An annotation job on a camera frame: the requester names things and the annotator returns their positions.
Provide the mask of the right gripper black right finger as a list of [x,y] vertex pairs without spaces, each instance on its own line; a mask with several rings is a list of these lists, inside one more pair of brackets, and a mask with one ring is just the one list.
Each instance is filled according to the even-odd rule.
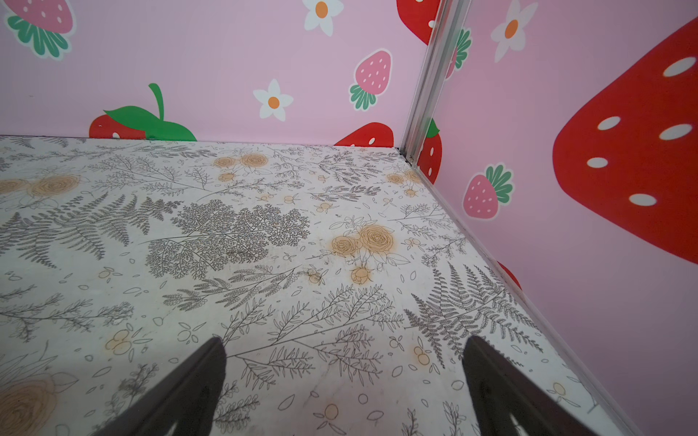
[[595,435],[483,338],[467,340],[462,365],[481,434]]

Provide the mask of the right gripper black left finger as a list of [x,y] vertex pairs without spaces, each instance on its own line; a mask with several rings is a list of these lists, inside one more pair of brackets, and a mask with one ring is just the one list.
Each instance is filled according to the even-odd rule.
[[209,435],[225,367],[225,347],[214,337],[97,434]]

